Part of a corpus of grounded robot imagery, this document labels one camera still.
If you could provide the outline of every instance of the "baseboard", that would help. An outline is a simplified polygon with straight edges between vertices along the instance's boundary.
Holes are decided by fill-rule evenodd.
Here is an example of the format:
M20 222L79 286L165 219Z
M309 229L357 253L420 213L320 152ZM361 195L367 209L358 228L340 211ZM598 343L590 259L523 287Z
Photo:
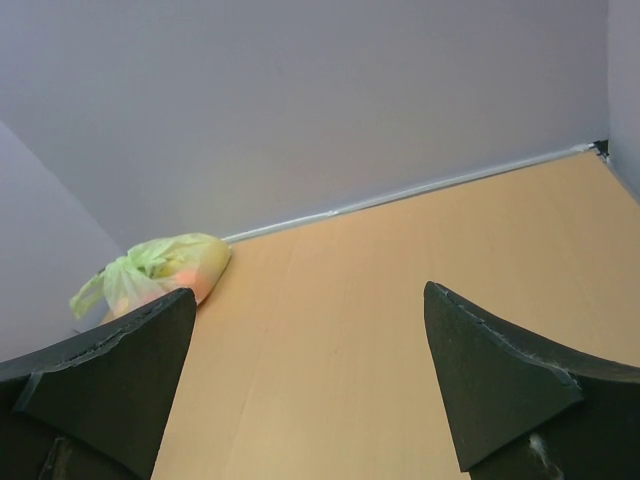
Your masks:
M458 176L443 179L443 180L436 180L436 181L425 183L422 185L417 185L417 186L406 188L403 190L398 190L396 192L392 192L389 194L379 195L376 197L369 198L367 200L363 200L361 202L356 202L356 203L346 205L344 207L336 208L334 210L329 210L329 211L317 213L314 215L308 215L305 217L295 218L292 220L287 220L286 222L276 223L273 225L267 225L264 227L256 228L256 229L249 230L243 233L238 233L235 235L229 235L228 237L225 237L224 240L229 243L235 243L241 240L247 240L249 238L258 237L261 235L267 235L269 233L279 232L281 230L286 230L289 228L298 227L300 225L306 225L308 223L313 223L313 222L317 222L327 218L335 217L336 215L344 215L347 213L356 212L358 210L364 210L366 208L375 207L377 205L382 205L385 203L402 200L403 198L413 197L415 195L420 195L422 193L432 192L434 190L440 190L442 188L451 187L453 185L460 185L462 183L472 182L474 180L480 180L481 178L492 177L494 175L499 175L501 173L506 173L513 170L519 170L521 168L530 167L532 165L538 165L541 163L550 162L552 160L557 160L559 158L568 157L570 155L575 155L581 152L586 152L587 150L590 150L592 148L594 148L593 143L583 143L571 148L558 150L556 152L551 152L545 155L539 155L537 157L531 157L525 160L518 160L515 162L505 163L502 165L496 165L493 167L477 170L477 171L466 173L463 175L458 175Z

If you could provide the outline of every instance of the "fruit in bag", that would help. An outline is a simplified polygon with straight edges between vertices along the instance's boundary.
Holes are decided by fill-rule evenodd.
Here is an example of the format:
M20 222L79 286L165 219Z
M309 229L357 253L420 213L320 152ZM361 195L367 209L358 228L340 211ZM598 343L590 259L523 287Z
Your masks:
M213 290L230 257L224 241L204 233L150 240L107 265L69 305L80 318L105 297L112 320L181 287L191 288L199 304Z

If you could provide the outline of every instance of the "green plastic bag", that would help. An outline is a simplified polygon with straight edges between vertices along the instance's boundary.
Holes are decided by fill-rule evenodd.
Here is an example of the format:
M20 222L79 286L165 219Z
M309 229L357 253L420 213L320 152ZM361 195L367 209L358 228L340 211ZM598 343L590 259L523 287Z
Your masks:
M89 280L70 300L76 318L102 297L115 319L176 288L191 288L202 302L224 272L231 249L203 233L159 238L131 248Z

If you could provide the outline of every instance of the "black object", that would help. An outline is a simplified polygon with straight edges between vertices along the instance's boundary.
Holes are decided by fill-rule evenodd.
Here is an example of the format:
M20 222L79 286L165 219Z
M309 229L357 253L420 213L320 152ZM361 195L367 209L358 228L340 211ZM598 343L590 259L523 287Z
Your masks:
M640 369L573 350L429 282L424 317L473 480L640 479Z
M0 364L0 479L150 478L195 311L176 290Z
M609 158L609 139L596 140L593 142L593 146L598 151L599 156Z

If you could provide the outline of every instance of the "light wood panel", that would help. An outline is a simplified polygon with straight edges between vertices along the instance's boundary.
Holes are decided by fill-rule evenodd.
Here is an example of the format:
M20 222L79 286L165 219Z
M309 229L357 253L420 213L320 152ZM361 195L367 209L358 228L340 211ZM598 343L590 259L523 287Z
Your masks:
M639 253L640 209L591 153L235 245L154 480L466 478L426 281L640 365Z

